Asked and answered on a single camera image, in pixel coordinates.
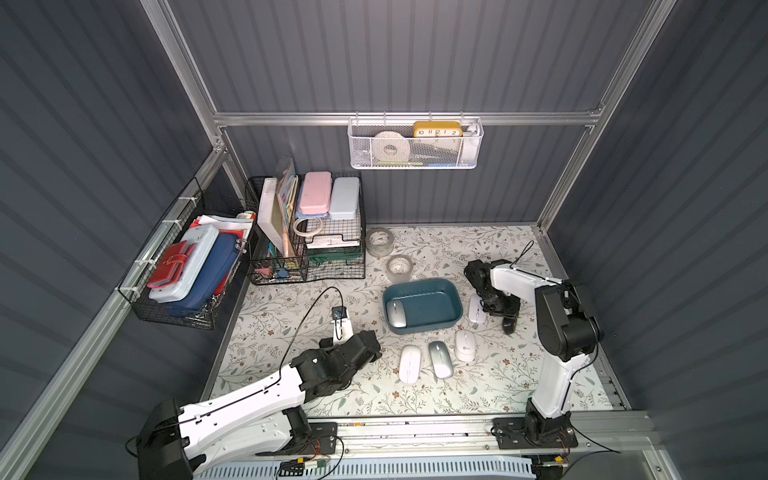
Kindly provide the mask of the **white mouse with grey logo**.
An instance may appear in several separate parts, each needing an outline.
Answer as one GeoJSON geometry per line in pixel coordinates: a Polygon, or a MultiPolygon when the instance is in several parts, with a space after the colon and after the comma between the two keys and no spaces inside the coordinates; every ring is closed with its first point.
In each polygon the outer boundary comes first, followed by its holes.
{"type": "Polygon", "coordinates": [[[488,322],[488,313],[484,309],[483,300],[477,294],[470,296],[468,319],[475,327],[483,326],[488,322]]]}

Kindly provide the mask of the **black computer mouse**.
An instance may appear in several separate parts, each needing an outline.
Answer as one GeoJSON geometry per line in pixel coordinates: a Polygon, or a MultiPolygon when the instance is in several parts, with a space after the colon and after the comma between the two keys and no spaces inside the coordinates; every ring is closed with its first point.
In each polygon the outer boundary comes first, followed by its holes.
{"type": "Polygon", "coordinates": [[[502,330],[505,335],[512,335],[517,325],[516,317],[505,317],[502,321],[502,330]]]}

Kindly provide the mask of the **white round computer mouse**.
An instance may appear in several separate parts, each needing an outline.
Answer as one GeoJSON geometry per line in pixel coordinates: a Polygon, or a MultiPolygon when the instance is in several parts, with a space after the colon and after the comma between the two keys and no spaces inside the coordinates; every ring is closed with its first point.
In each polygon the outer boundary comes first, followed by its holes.
{"type": "Polygon", "coordinates": [[[455,335],[455,356],[464,363],[475,361],[477,354],[477,341],[474,333],[469,330],[458,330],[455,335]]]}

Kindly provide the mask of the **teal plastic storage box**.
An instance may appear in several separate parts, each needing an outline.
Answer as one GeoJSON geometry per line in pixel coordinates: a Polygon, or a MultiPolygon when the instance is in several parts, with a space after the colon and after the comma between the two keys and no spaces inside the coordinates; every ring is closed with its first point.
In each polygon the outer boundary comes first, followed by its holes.
{"type": "Polygon", "coordinates": [[[388,287],[382,297],[390,330],[398,335],[452,328],[463,316],[463,305],[456,286],[444,278],[431,278],[388,287]],[[386,305],[401,300],[407,314],[405,328],[389,325],[386,305]]]}

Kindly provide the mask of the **silver grey computer mouse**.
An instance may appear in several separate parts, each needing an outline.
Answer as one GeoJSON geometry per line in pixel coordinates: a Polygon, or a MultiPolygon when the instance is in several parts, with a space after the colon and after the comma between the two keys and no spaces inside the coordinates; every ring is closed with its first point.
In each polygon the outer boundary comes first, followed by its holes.
{"type": "Polygon", "coordinates": [[[429,343],[428,351],[435,377],[440,380],[451,378],[454,367],[447,345],[443,341],[433,341],[429,343]]]}

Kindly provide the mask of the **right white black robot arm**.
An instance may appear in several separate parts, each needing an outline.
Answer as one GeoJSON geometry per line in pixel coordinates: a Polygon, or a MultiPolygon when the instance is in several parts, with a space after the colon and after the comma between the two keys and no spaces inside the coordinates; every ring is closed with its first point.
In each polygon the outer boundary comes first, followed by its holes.
{"type": "Polygon", "coordinates": [[[571,395],[579,372],[596,359],[603,338],[586,289],[567,279],[546,277],[506,260],[473,260],[464,275],[482,310],[503,319],[510,334],[523,301],[535,307],[536,331],[546,352],[537,388],[526,404],[525,435],[533,442],[570,427],[571,395]]]}

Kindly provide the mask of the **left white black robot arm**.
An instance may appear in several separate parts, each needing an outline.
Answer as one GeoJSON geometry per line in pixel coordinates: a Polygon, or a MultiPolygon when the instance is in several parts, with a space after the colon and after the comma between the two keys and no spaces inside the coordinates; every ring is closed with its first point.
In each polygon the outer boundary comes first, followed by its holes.
{"type": "Polygon", "coordinates": [[[302,406],[349,386],[355,374],[381,357],[376,333],[310,349],[280,370],[227,395],[196,404],[157,404],[135,439],[141,479],[192,479],[221,463],[276,453],[310,435],[302,406]]]}

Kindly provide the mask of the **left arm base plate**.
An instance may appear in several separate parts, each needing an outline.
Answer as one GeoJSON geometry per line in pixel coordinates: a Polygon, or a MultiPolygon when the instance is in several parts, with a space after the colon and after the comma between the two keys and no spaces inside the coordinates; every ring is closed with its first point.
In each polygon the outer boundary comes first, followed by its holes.
{"type": "Polygon", "coordinates": [[[280,450],[258,453],[258,456],[313,456],[315,454],[332,455],[336,452],[337,422],[311,422],[310,432],[305,437],[291,439],[280,450]]]}

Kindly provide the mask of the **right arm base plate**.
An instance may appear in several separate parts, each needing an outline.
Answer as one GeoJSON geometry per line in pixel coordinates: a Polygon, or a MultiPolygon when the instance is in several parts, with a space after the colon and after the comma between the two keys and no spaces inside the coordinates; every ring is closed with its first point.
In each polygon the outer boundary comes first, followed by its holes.
{"type": "Polygon", "coordinates": [[[575,429],[568,416],[555,419],[535,416],[495,418],[490,433],[501,450],[569,450],[578,446],[575,429]]]}

